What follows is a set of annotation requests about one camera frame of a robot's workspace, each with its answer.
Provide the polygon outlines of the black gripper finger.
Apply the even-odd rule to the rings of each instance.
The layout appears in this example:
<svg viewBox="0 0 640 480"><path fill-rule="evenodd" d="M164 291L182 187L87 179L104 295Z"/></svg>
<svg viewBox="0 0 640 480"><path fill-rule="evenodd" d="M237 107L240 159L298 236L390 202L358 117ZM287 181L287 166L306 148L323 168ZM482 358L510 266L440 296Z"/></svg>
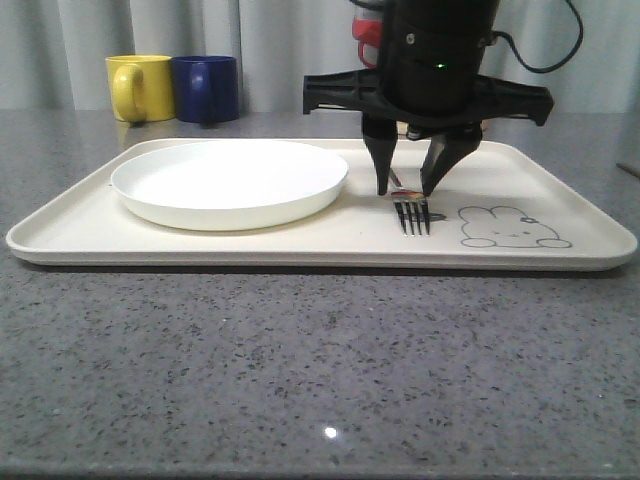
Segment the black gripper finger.
<svg viewBox="0 0 640 480"><path fill-rule="evenodd" d="M396 122L363 113L361 131L363 141L374 164L377 194L384 196L388 190L391 162L398 139Z"/></svg>
<svg viewBox="0 0 640 480"><path fill-rule="evenodd" d="M459 161L477 150L482 137L481 130L450 130L432 137L420 170L422 193L430 196Z"/></svg>

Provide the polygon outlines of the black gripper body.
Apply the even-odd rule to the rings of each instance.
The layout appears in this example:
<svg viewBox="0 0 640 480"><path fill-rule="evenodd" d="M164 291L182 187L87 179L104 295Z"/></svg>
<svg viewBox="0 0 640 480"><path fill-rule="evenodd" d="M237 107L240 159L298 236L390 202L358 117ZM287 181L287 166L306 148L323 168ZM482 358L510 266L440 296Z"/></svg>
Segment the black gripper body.
<svg viewBox="0 0 640 480"><path fill-rule="evenodd" d="M548 89L480 74L498 11L496 1L389 1L373 69L308 75L303 111L359 111L441 133L494 118L543 125Z"/></svg>

